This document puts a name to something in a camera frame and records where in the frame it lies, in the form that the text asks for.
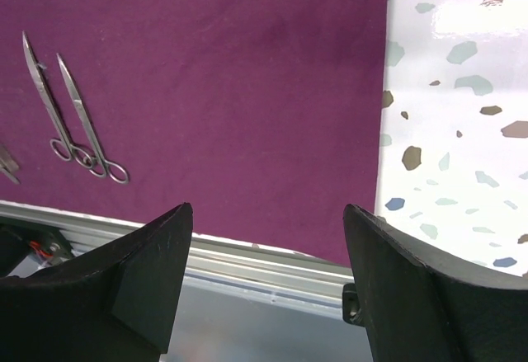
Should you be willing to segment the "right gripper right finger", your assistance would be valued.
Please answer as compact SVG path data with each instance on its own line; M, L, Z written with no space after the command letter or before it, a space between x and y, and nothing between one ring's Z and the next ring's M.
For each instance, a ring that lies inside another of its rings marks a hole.
M375 361L527 360L527 280L465 261L358 205L346 247Z

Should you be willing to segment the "steel surgical scissors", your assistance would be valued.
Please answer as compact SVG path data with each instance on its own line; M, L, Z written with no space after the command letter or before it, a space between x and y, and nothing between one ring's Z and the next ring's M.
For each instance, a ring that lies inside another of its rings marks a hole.
M93 127L91 117L84 104L78 86L70 73L67 64L64 62L62 55L56 54L56 56L64 84L72 100L73 106L78 113L78 117L82 123L83 130L92 150L92 155L89 159L92 167L89 169L89 172L100 178L110 177L114 182L121 185L128 184L130 182L129 173L119 163L109 160L104 154L104 150Z

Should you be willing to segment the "steel forceps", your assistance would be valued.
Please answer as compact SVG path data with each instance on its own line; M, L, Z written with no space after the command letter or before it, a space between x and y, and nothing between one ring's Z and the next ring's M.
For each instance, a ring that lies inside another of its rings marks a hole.
M19 171L20 167L3 145L0 146L0 165L1 173L10 181L19 185L20 181L16 177L16 172Z

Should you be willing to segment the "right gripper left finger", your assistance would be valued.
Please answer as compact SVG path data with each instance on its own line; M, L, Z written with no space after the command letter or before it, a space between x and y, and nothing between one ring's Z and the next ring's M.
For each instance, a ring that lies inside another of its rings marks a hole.
M26 278L1 279L3 361L157 361L167 353L193 230L183 203Z

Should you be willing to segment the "purple surgical wrap cloth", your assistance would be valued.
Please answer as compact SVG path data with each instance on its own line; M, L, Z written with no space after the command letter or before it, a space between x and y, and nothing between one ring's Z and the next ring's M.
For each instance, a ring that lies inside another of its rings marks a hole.
M147 223L347 265L342 213L375 205L387 0L1 0L3 200ZM121 185L51 149L27 34L72 141L92 150L67 64Z

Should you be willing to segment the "steel hemostat clamp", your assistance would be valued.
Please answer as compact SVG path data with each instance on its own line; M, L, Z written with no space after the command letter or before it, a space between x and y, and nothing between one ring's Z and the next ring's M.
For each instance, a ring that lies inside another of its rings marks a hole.
M40 98L45 105L45 109L48 112L52 124L58 134L56 138L52 138L49 141L51 149L61 160L65 162L75 161L83 168L88 170L93 169L95 162L92 158L92 155L85 148L82 148L72 141L71 135L64 123L63 116L55 99L53 98L53 95L51 94L46 78L42 72L39 62L35 57L27 34L24 31L22 32L22 48L31 79L35 84L36 90L38 91Z

